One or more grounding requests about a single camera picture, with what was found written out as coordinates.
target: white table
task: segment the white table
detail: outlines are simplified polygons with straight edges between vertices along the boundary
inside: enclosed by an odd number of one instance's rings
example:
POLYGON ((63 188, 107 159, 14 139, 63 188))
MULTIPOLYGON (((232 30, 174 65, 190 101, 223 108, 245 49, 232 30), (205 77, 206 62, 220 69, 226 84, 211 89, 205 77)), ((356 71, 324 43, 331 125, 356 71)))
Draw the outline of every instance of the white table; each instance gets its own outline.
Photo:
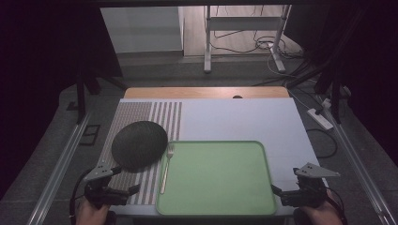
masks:
MULTIPOLYGON (((165 113, 165 117, 169 113, 178 113, 180 116, 179 134, 173 135, 173 140, 261 142, 266 148, 272 184, 282 190, 299 188, 293 168, 300 168, 307 162, 319 165, 299 117, 296 104, 290 97, 250 99, 124 98, 120 100, 120 104, 124 105, 138 102, 147 102, 151 105, 149 117, 156 117, 153 116, 154 113, 165 113), (181 110, 178 107, 170 107, 169 111, 166 109, 168 104, 165 103, 178 104, 181 106, 181 110)), ((166 129, 168 133, 171 130, 172 126, 166 129)), ((275 216, 291 216, 294 208, 282 206, 279 197, 275 197, 278 204, 275 216)), ((160 215, 156 211, 155 204, 113 206, 112 210, 119 215, 126 216, 160 215)))

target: wall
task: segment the wall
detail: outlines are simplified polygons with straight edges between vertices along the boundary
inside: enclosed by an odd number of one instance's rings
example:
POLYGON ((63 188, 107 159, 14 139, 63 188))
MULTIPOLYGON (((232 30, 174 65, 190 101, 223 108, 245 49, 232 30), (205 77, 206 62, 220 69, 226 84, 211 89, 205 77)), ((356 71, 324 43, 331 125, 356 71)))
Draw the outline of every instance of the wall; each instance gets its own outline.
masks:
POLYGON ((182 51, 178 7, 102 8, 116 53, 182 51))

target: black and white striped placemat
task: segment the black and white striped placemat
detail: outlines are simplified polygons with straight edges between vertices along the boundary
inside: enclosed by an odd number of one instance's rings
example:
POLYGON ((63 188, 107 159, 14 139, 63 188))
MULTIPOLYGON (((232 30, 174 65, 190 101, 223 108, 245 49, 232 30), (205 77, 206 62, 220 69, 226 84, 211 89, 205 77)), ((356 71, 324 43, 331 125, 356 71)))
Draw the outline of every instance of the black and white striped placemat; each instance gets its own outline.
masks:
MULTIPOLYGON (((114 121, 103 146, 99 163, 105 162, 111 168, 117 163, 112 157, 112 141, 123 127, 137 121, 152 121, 167 132, 169 141, 178 141, 182 102, 119 102, 114 121)), ((122 172, 112 177, 110 188, 127 190, 141 184, 140 192, 131 196, 128 204, 155 204, 156 190, 160 179, 161 161, 145 168, 142 172, 122 172)))

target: black round lid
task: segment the black round lid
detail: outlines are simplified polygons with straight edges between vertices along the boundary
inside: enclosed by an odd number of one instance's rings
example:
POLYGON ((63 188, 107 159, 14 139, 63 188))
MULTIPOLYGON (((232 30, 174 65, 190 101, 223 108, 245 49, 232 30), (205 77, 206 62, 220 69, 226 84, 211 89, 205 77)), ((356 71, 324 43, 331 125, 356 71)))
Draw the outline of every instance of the black round lid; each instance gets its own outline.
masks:
POLYGON ((162 126, 139 121, 123 127, 116 134, 112 156, 124 170, 137 172, 161 158, 167 143, 167 133, 162 126))

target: wooden board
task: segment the wooden board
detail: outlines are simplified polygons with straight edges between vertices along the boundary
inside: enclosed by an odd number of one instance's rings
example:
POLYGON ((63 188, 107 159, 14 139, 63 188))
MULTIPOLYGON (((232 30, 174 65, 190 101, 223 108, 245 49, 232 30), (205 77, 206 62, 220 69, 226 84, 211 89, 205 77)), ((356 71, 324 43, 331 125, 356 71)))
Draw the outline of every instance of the wooden board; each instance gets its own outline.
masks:
POLYGON ((124 98, 289 98, 281 86, 259 87, 132 87, 124 98))

